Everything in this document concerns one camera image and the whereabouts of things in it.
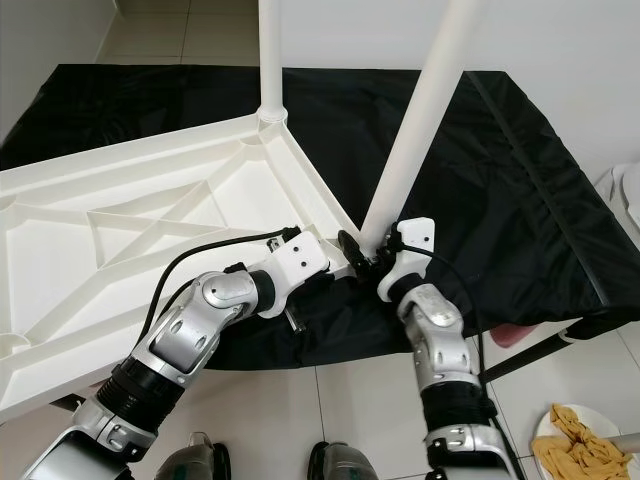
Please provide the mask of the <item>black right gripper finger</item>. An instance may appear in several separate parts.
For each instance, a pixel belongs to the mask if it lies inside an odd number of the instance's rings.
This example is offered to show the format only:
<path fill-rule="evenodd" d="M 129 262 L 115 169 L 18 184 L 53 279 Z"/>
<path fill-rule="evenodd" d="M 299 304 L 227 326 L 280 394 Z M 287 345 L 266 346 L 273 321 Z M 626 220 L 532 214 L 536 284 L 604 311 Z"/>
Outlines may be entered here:
<path fill-rule="evenodd" d="M 347 230 L 338 230 L 338 248 L 347 260 L 353 276 L 367 276 L 370 273 L 370 259 L 362 252 L 357 239 Z"/>

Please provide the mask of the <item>white plastic table top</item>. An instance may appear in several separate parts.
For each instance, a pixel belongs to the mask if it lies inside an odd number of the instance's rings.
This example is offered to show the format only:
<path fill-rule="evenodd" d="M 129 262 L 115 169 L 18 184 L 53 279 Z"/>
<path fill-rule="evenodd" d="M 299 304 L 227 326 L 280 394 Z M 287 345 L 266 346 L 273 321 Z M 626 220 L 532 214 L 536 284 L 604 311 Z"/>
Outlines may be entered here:
<path fill-rule="evenodd" d="M 239 116 L 18 166 L 0 174 L 0 419 L 100 381 L 140 334 L 165 266 L 165 294 L 206 271 L 264 259 L 252 234 L 321 239 L 332 269 L 355 223 L 294 125 Z"/>

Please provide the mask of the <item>grey right robot foot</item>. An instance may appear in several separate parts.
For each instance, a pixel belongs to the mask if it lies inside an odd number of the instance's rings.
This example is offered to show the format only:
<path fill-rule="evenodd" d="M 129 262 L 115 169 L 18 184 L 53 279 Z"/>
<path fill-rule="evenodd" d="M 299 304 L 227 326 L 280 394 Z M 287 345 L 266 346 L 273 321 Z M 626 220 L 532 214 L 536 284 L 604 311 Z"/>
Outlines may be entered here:
<path fill-rule="evenodd" d="M 317 442 L 307 462 L 307 480 L 379 480 L 364 452 L 344 442 Z"/>

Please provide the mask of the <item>grey robot foot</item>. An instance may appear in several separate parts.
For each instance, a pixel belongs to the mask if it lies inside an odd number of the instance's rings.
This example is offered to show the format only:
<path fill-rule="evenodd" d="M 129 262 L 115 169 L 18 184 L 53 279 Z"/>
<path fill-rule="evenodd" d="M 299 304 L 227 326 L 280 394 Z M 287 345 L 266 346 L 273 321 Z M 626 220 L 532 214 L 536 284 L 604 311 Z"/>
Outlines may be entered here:
<path fill-rule="evenodd" d="M 154 480 L 230 480 L 227 445 L 212 442 L 205 431 L 193 431 L 187 447 L 170 454 Z"/>
<path fill-rule="evenodd" d="M 379 480 L 364 452 L 344 442 L 317 442 L 307 462 L 307 480 Z"/>

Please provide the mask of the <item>black table cloth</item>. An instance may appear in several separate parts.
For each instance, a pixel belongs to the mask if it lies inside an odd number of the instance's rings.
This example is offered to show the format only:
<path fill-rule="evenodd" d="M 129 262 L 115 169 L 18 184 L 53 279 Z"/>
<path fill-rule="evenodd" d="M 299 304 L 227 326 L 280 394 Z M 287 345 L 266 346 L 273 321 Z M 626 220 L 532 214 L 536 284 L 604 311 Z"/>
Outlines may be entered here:
<path fill-rule="evenodd" d="M 416 70 L 288 68 L 285 123 L 357 236 L 401 127 Z M 4 170 L 256 115 L 259 70 L 207 65 L 60 65 L 1 146 Z M 640 320 L 640 248 L 627 237 L 570 151 L 506 73 L 468 70 L 457 84 L 402 218 L 435 221 L 426 279 L 468 317 L 467 333 L 500 324 Z M 154 288 L 148 311 L 172 294 Z M 378 282 L 330 270 L 291 294 L 307 330 L 287 317 L 230 325 L 209 360 L 216 370 L 300 369 L 406 352 L 410 343 Z"/>

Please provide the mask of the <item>grey left robot foot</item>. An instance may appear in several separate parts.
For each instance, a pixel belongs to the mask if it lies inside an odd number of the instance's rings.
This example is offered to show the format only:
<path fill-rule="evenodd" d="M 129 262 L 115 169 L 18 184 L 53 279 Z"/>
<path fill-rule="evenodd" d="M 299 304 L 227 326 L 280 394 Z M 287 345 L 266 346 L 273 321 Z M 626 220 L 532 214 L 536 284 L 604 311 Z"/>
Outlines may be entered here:
<path fill-rule="evenodd" d="M 230 480 L 227 445 L 212 442 L 205 431 L 193 431 L 187 447 L 170 454 L 154 480 Z"/>

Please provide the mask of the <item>white round plate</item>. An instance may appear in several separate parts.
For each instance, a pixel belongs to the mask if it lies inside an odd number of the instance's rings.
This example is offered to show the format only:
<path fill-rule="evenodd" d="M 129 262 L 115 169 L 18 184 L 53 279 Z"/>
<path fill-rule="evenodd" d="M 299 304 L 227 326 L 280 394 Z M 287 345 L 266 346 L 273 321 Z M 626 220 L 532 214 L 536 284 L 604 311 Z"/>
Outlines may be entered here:
<path fill-rule="evenodd" d="M 575 404 L 575 406 L 580 408 L 580 416 L 582 421 L 588 422 L 590 428 L 593 429 L 596 434 L 604 436 L 604 438 L 607 440 L 608 438 L 611 438 L 611 436 L 622 435 L 621 430 L 618 429 L 617 426 L 614 425 L 614 422 L 609 420 L 608 417 L 605 417 L 603 413 L 596 412 L 595 410 L 590 410 L 589 407 L 581 406 L 581 404 Z M 547 413 L 545 413 L 543 419 L 540 420 L 538 428 L 536 428 L 535 430 L 535 435 L 549 433 L 550 426 L 548 425 L 547 421 Z M 538 468 L 541 476 L 543 476 L 545 480 L 549 480 L 547 472 L 541 470 L 539 462 Z M 640 470 L 640 454 L 635 454 L 635 460 L 631 463 L 631 470 L 632 475 L 635 475 L 636 472 Z"/>

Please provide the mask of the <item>white plastic chair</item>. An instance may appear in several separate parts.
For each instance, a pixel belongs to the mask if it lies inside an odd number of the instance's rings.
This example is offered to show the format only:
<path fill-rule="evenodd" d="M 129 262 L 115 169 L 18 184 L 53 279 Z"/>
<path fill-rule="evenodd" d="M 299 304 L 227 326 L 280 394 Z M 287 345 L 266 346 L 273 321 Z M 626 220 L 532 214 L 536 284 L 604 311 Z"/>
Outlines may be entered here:
<path fill-rule="evenodd" d="M 640 248 L 640 161 L 614 165 L 595 182 L 627 237 Z"/>

